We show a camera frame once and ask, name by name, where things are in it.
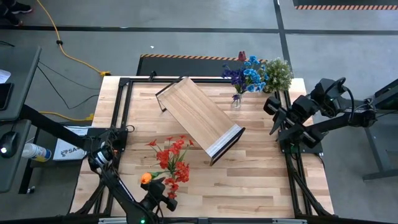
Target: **computer mouse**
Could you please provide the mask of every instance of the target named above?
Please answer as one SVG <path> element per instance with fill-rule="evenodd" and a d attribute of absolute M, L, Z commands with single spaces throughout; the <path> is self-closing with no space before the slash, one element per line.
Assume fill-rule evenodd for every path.
<path fill-rule="evenodd" d="M 0 139 L 0 154 L 3 158 L 11 158 L 17 152 L 18 133 L 9 131 Z"/>

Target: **flower bouquet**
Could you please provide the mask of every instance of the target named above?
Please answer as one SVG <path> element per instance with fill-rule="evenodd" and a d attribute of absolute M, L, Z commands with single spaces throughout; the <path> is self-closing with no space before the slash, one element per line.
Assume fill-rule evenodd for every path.
<path fill-rule="evenodd" d="M 164 171 L 160 172 L 147 172 L 141 177 L 142 184 L 148 184 L 151 180 L 158 177 L 160 174 L 168 174 L 169 178 L 164 180 L 164 184 L 170 186 L 170 192 L 168 193 L 169 198 L 175 198 L 177 195 L 175 192 L 178 190 L 178 182 L 188 182 L 189 180 L 189 164 L 183 162 L 185 153 L 187 150 L 181 152 L 182 147 L 185 145 L 185 135 L 181 135 L 180 139 L 177 139 L 171 144 L 171 140 L 174 137 L 169 137 L 169 146 L 167 149 L 162 150 L 157 144 L 156 139 L 146 144 L 153 148 L 156 152 L 156 159 L 159 161 L 160 168 Z M 193 146 L 191 139 L 186 143 L 187 149 Z"/>
<path fill-rule="evenodd" d="M 256 56 L 250 56 L 247 60 L 245 52 L 242 51 L 239 52 L 238 60 L 242 62 L 239 69 L 231 70 L 227 65 L 223 65 L 225 70 L 221 75 L 223 78 L 229 78 L 236 89 L 236 94 L 232 96 L 232 104 L 237 108 L 241 106 L 243 93 L 262 91 L 268 80 L 265 62 L 260 63 Z"/>

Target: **wooden table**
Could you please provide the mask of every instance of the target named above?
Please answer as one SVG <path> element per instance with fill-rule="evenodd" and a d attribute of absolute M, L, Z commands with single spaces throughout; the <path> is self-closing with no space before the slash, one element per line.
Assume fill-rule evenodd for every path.
<path fill-rule="evenodd" d="M 119 78 L 104 77 L 95 111 L 94 127 L 109 127 Z M 147 171 L 160 170 L 159 166 L 154 166 L 157 161 L 153 149 L 145 144 L 154 139 L 165 142 L 165 138 L 171 135 L 187 134 L 168 111 L 162 113 L 158 106 L 155 94 L 166 85 L 136 83 L 132 90 L 127 124 L 134 125 L 136 131 L 129 134 L 119 173 L 136 200 L 141 200 L 146 194 L 139 186 L 140 176 Z M 272 117 L 262 110 L 269 95 L 245 93 L 242 107 L 237 109 L 231 107 L 231 96 L 234 94 L 231 85 L 199 83 L 198 86 L 236 124 L 244 126 L 246 130 L 241 139 L 213 167 L 209 167 L 208 156 L 199 147 L 187 152 L 185 160 L 191 168 L 190 181 L 181 184 L 177 192 L 176 211 L 170 212 L 162 204 L 164 216 L 293 217 L 285 157 L 275 142 L 276 134 L 269 135 L 273 125 Z M 303 79 L 293 79 L 289 92 L 291 101 L 305 94 Z M 307 125 L 311 123 L 311 119 L 306 122 Z M 333 213 L 321 161 L 311 154 L 303 154 L 302 157 L 308 188 L 324 208 Z M 97 185 L 97 174 L 92 173 L 88 163 L 83 161 L 70 212 L 77 211 Z M 300 208 L 304 211 L 300 190 L 298 194 Z M 113 203 L 112 215 L 125 216 L 116 201 Z"/>

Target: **white paper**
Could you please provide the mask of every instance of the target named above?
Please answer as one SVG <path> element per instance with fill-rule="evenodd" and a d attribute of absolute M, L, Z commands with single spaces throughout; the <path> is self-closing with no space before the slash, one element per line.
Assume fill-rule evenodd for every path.
<path fill-rule="evenodd" d="M 79 136 L 85 136 L 87 134 L 89 126 L 67 126 L 67 129 L 71 130 L 73 133 Z M 65 142 L 62 139 L 58 139 L 57 146 L 55 146 L 55 152 L 53 160 L 55 161 L 65 161 L 65 160 L 77 160 L 82 159 L 87 154 L 86 151 Z"/>
<path fill-rule="evenodd" d="M 11 76 L 10 72 L 0 69 L 0 84 L 5 83 L 10 76 Z"/>

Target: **wooden board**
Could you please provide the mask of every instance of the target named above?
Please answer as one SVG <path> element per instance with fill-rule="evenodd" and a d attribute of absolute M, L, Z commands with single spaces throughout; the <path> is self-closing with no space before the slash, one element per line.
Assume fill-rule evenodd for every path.
<path fill-rule="evenodd" d="M 105 77 L 98 100 L 93 126 L 105 128 L 111 123 L 119 77 Z M 139 187 L 140 176 L 147 171 L 160 170 L 149 141 L 166 142 L 171 135 L 187 134 L 169 113 L 162 113 L 155 93 L 165 84 L 136 83 L 132 90 L 128 124 L 136 131 L 129 134 L 126 152 L 121 159 L 119 173 L 136 200 L 146 194 Z M 162 204 L 166 217 L 241 217 L 288 218 L 293 217 L 292 199 L 287 179 L 284 155 L 281 154 L 276 135 L 269 135 L 272 117 L 262 108 L 269 96 L 265 93 L 245 93 L 241 108 L 232 108 L 234 88 L 227 84 L 198 84 L 236 124 L 246 128 L 241 139 L 213 167 L 199 146 L 187 152 L 190 163 L 190 181 L 177 192 L 178 207 L 170 212 Z M 305 94 L 304 82 L 295 78 L 290 89 L 294 101 Z M 319 158 L 303 155 L 308 187 L 314 196 L 333 213 L 325 172 Z M 78 210 L 98 185 L 98 176 L 83 161 L 71 212 Z M 115 201 L 112 215 L 124 216 Z"/>
<path fill-rule="evenodd" d="M 242 129 L 189 78 L 158 99 L 210 157 Z"/>

